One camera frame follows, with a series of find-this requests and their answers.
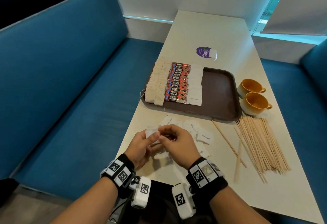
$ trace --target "grey floor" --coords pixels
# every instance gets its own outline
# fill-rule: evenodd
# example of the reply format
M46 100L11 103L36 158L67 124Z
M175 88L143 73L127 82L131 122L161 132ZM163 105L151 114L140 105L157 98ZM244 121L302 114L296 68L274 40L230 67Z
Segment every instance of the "grey floor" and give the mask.
M70 204L71 201L66 199L19 186L0 208L0 224L48 224ZM118 220L121 209L112 218Z

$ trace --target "blue cushion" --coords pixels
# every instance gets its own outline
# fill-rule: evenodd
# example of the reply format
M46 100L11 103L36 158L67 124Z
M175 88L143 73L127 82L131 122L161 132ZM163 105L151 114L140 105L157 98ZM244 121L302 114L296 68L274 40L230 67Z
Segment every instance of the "blue cushion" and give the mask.
M327 40L311 49L300 63L327 100Z
M118 152L162 43L127 38L14 178L76 199Z
M0 32L0 179L127 35L117 0L67 0Z
M300 65L264 59L261 62L326 222L327 104ZM305 222L282 217L279 223Z

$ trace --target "table surface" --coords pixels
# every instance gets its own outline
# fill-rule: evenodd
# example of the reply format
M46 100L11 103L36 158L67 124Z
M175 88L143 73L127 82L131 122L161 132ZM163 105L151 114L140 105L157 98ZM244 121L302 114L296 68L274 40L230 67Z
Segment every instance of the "table surface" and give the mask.
M200 57L196 54L198 47L216 49L217 59ZM210 120L199 119L193 115L179 115L169 110L163 111L161 107L149 108L141 101L117 155L126 150L136 132L146 129L147 126L158 125L166 115L174 116L180 121L194 119L200 126L214 133L214 145L204 145L210 153L208 159L217 164L231 188L250 206L314 223L324 223L245 21L239 18L178 11L160 56L175 62L227 70L234 75L237 86L246 78L260 82L267 89L263 95L273 108L266 110L259 117L268 120L292 170L286 175L266 172L264 175L268 184L263 184L248 155L243 151L242 159L248 168L241 166L239 183L233 183L236 156ZM220 129L237 151L239 138L234 130L235 126L235 122L219 123ZM173 161L151 158L149 163L137 172L139 176L147 176L171 185L186 182L186 174L186 170Z

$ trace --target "hand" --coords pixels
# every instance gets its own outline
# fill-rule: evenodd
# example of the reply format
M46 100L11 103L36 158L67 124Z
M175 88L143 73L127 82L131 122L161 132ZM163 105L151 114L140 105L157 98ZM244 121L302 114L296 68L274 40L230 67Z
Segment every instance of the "hand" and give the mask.
M201 157L192 136L187 130L171 124L159 127L158 131L160 131L161 134L159 137L160 143L168 150L173 160L181 167L188 170L190 166ZM171 141L163 135L172 135L177 139Z
M135 170L141 169L149 161L150 156L163 148L162 144L150 147L152 143L159 139L159 136L160 133L155 132L146 138L145 130L134 135L124 154L133 162Z

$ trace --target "cup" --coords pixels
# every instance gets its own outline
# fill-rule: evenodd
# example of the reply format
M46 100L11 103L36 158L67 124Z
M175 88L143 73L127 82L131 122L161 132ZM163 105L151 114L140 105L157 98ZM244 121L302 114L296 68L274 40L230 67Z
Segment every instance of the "cup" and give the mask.
M249 92L264 93L265 91L266 89L259 82L252 79L242 80L237 88L237 92L241 98L244 98Z
M270 110L272 105L268 100L257 92L249 92L241 100L241 108L248 115L259 115L264 110Z

